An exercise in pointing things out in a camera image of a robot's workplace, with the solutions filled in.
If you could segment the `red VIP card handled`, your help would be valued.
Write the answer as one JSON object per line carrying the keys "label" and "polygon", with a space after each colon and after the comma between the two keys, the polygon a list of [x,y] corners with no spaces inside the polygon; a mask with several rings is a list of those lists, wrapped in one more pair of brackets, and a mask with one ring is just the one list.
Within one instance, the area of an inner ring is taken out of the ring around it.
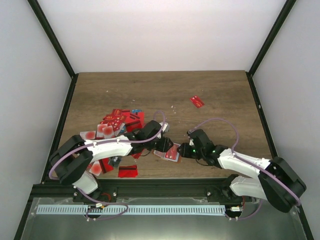
{"label": "red VIP card handled", "polygon": [[177,163],[179,161],[180,154],[178,153],[179,144],[174,144],[164,155],[163,159]]}

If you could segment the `brown leather card holder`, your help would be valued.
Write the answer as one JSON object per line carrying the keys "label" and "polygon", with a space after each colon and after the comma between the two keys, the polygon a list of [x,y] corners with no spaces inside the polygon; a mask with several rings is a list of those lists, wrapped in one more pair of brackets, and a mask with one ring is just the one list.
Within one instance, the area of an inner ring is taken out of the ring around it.
{"label": "brown leather card holder", "polygon": [[170,161],[173,163],[179,163],[181,161],[181,155],[178,153],[178,147],[180,146],[180,144],[174,143],[173,146],[167,152],[153,150],[152,153],[163,160]]}

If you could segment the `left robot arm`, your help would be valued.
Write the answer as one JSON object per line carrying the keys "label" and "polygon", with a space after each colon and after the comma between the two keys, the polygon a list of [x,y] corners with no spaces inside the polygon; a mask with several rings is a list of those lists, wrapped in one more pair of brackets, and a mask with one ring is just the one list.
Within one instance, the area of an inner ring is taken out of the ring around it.
{"label": "left robot arm", "polygon": [[49,158],[49,178],[73,185],[91,202],[102,196],[96,178],[87,170],[96,161],[139,154],[143,150],[166,153],[173,142],[164,134],[169,130],[167,122],[151,120],[143,128],[127,132],[118,137],[100,140],[84,140],[80,135],[72,136]]}

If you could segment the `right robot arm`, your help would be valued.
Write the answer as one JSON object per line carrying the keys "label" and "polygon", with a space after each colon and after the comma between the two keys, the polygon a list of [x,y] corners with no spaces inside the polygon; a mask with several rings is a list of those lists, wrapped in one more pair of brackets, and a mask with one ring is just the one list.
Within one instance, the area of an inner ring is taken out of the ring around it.
{"label": "right robot arm", "polygon": [[257,158],[215,145],[202,129],[188,133],[188,137],[189,142],[177,149],[182,157],[203,160],[209,166],[239,173],[222,188],[225,200],[232,202],[239,196],[258,198],[283,213],[300,205],[307,186],[283,158]]}

